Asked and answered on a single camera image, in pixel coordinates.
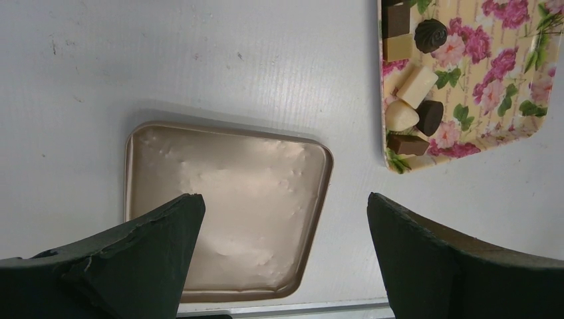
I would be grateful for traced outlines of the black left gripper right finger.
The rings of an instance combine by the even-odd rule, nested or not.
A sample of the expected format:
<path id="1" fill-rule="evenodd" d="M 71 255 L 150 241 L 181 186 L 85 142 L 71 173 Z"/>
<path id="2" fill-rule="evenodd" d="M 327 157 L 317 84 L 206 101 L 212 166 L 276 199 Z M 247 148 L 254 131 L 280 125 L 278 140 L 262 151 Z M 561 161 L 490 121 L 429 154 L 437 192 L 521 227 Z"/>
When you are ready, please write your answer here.
<path id="1" fill-rule="evenodd" d="M 487 243 L 379 193 L 367 218 L 397 318 L 563 317 L 563 261 Z"/>

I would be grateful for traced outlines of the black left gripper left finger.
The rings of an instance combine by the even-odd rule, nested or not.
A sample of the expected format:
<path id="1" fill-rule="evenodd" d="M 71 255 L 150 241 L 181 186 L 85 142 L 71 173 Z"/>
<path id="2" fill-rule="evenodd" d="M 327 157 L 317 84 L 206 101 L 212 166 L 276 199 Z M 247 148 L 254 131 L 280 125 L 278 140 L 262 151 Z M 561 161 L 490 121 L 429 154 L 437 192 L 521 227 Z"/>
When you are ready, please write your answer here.
<path id="1" fill-rule="evenodd" d="M 175 318 L 204 219 L 183 194 L 31 258 L 1 261 L 2 318 Z"/>

